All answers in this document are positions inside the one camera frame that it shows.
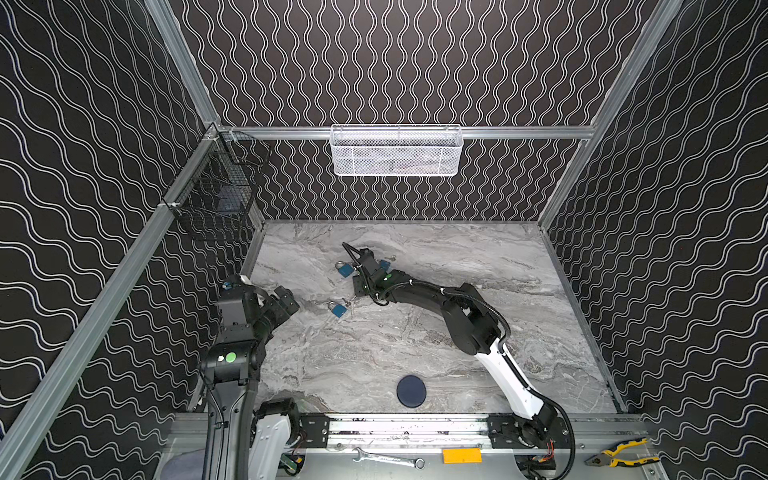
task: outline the wrench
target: wrench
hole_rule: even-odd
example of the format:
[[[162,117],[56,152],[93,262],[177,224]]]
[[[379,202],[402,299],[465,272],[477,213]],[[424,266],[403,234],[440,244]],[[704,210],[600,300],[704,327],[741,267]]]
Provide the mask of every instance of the wrench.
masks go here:
[[[353,458],[355,462],[362,462],[363,460],[373,460],[374,462],[393,463],[395,465],[407,465],[413,467],[416,470],[424,469],[424,459],[417,458],[411,460],[410,458],[390,457],[388,455],[377,455],[376,453],[368,453],[360,448],[355,449],[357,452],[357,458]]]

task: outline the black cable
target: black cable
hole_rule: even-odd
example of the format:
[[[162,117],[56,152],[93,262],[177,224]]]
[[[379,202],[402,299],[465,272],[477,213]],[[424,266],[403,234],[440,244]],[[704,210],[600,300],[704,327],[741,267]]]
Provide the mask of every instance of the black cable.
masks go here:
[[[237,454],[235,455],[235,478],[246,480],[248,478],[248,451],[250,449],[250,429],[253,422],[253,407],[256,404],[256,394],[259,381],[255,378],[248,379],[245,398],[240,406],[240,424],[238,425]]]
[[[237,405],[237,403],[240,401],[240,399],[242,399],[245,395],[246,395],[245,392],[241,393],[240,396],[237,397],[234,402],[232,402],[232,406],[230,407],[230,413],[229,413],[229,416],[227,417],[227,418],[229,418],[229,425],[230,426],[228,428],[230,428],[230,429],[235,428],[234,427],[234,422],[232,421],[232,415],[233,415],[234,411],[236,410],[235,409],[235,405]],[[230,451],[230,439],[232,438],[232,435],[230,435],[228,432],[226,432],[226,430],[227,430],[227,427],[225,427],[224,430],[221,432],[221,434],[225,435],[226,438],[227,438],[227,457],[224,459],[224,472],[225,472],[225,474],[226,474],[227,468],[229,467],[229,464],[230,464],[229,451]],[[240,477],[237,474],[237,459],[238,459],[239,456],[240,456],[240,453],[236,452],[235,453],[235,480],[248,480],[248,474],[247,474],[247,468],[248,468],[247,457],[248,457],[248,452],[246,451],[246,476],[245,477]]]
[[[373,296],[373,288],[371,287],[371,284],[369,282],[368,274],[363,270],[362,264],[359,262],[359,257],[361,255],[360,250],[357,250],[352,245],[349,245],[347,242],[344,242],[341,244],[342,247],[344,247],[344,250],[349,254],[349,258],[352,259],[352,261],[355,264],[355,270],[357,270],[360,273],[360,277],[362,277],[362,281],[366,284],[366,290],[368,290],[368,296],[371,297],[371,300],[378,305],[378,306],[387,306],[389,305],[389,300],[384,300],[384,302],[379,302],[379,299]]]
[[[221,429],[221,441],[219,442],[219,461],[216,463],[216,479],[219,480],[219,474],[221,473],[221,459],[224,455],[224,430]],[[210,468],[208,469],[208,478],[210,478]]]
[[[452,289],[445,289],[443,291],[443,295],[446,296],[458,296],[461,298],[469,299],[475,303],[479,303],[480,305],[483,305],[488,311],[496,317],[496,320],[502,325],[502,329],[504,330],[504,336],[498,341],[499,343],[503,343],[505,339],[510,337],[512,335],[512,330],[509,328],[509,323],[507,323],[507,319],[504,318],[500,312],[495,309],[491,304],[484,300],[480,300],[478,297],[470,295],[469,293],[464,293],[462,291],[452,290]]]
[[[428,286],[435,290],[440,290],[440,293],[442,293],[445,296],[458,296],[461,298],[465,298],[467,300],[471,300],[479,305],[483,305],[496,318],[496,321],[498,321],[502,325],[502,329],[504,330],[504,336],[499,340],[499,342],[500,343],[504,342],[505,339],[507,339],[509,336],[512,335],[512,330],[509,327],[509,323],[507,323],[507,319],[504,318],[504,316],[500,314],[500,312],[497,309],[495,309],[491,304],[489,304],[488,302],[485,302],[484,300],[479,299],[476,296],[470,295],[469,293],[462,292],[451,287],[435,285],[434,283],[425,282],[424,280],[410,280],[408,282],[401,282],[401,283],[395,283],[394,285],[390,285],[389,287],[387,287],[386,290],[384,290],[384,293],[382,294],[382,296],[387,296],[387,294],[393,291],[394,289],[397,289],[406,285]]]
[[[523,385],[523,388],[528,390],[531,393],[531,395],[533,395],[534,397],[539,398],[542,402],[549,404],[552,408],[560,412],[560,416],[563,417],[563,421],[565,422],[565,428],[568,429],[568,443],[570,444],[569,448],[571,450],[571,453],[570,453],[570,456],[568,457],[568,463],[565,465],[565,468],[563,469],[562,473],[552,479],[552,480],[562,480],[571,471],[571,469],[574,466],[574,462],[576,460],[576,437],[574,436],[574,429],[573,429],[573,426],[571,425],[571,419],[568,418],[568,414],[565,412],[565,409],[560,406],[559,403],[557,403],[553,399],[550,399],[544,394],[539,393],[536,389],[533,388],[533,386],[530,383],[528,383],[528,381],[526,381],[525,377],[523,377],[523,375],[518,371],[518,369],[515,368],[515,365],[507,356],[506,351],[503,350],[503,347],[502,347],[502,356],[504,357],[504,361],[509,366],[509,369],[512,371],[512,373],[515,374],[515,377],[517,377],[520,384]]]
[[[563,468],[563,471],[560,472],[560,475],[554,477],[552,480],[562,480],[565,478],[568,473],[571,472],[571,469],[574,466],[574,462],[576,461],[576,437],[574,436],[574,428],[571,425],[571,419],[568,418],[568,414],[565,412],[565,409],[560,406],[559,403],[554,401],[553,399],[550,399],[549,397],[537,392],[533,388],[528,389],[528,391],[535,397],[538,397],[542,402],[548,403],[554,409],[558,410],[560,412],[560,415],[563,417],[563,420],[565,421],[565,428],[568,429],[568,442],[570,443],[570,453],[568,456],[568,463],[565,464],[565,468]]]
[[[221,419],[221,422],[224,422],[224,411],[219,407],[219,402],[216,400],[216,396],[213,394],[214,386],[209,384],[206,381],[205,374],[202,372],[202,370],[198,369],[197,374],[200,376],[200,379],[203,381],[203,384],[205,385],[205,388],[207,389],[207,394],[210,393],[210,399],[214,401],[214,406],[216,407],[216,412],[219,414],[219,418]],[[213,434],[214,437],[211,439],[211,444],[214,444],[216,441],[216,431],[218,429],[214,429]],[[221,468],[221,459],[224,452],[224,441],[222,439],[221,443],[219,444],[219,461],[217,462],[217,471],[216,471],[216,478],[219,478],[219,471]],[[209,466],[208,468],[208,479],[210,480],[210,474],[213,472],[213,467]]]

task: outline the white wire basket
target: white wire basket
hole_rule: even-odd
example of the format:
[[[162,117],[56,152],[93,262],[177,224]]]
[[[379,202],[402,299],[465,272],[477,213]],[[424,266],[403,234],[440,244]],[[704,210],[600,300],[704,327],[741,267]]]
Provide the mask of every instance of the white wire basket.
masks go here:
[[[342,177],[452,177],[464,140],[459,125],[336,124],[330,145]]]

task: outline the metal plate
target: metal plate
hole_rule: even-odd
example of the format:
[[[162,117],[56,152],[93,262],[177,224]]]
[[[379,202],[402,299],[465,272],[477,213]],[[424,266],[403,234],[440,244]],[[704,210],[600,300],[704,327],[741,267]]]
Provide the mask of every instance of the metal plate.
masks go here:
[[[328,446],[328,427],[330,419],[325,415],[302,415],[299,417],[299,428],[306,434],[302,447],[307,449],[324,449]]]
[[[506,431],[515,429],[516,417],[513,415],[489,415],[488,416],[488,437],[491,439],[491,447],[494,449],[529,449],[522,442],[512,436],[501,436],[507,434]],[[549,434],[554,440],[554,447],[557,449],[570,448],[568,441],[568,429],[565,421],[557,417],[552,423]]]

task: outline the white wavy line pattern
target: white wavy line pattern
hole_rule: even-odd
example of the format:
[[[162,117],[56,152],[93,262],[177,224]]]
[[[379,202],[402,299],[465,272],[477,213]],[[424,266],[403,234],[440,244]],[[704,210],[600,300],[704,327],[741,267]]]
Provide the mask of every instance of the white wavy line pattern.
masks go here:
[[[676,480],[768,478],[768,2],[685,2],[550,230]]]
[[[205,129],[141,0],[0,0],[0,435]],[[246,243],[168,232],[25,478],[150,478]]]
[[[253,142],[240,135],[242,152]],[[576,140],[466,141],[454,177],[338,177],[323,141],[279,141],[254,183],[272,220],[537,220]]]
[[[177,0],[223,122],[584,125],[654,0]]]
[[[25,478],[151,478],[174,412],[216,335],[219,285],[248,243],[195,243],[169,230]]]

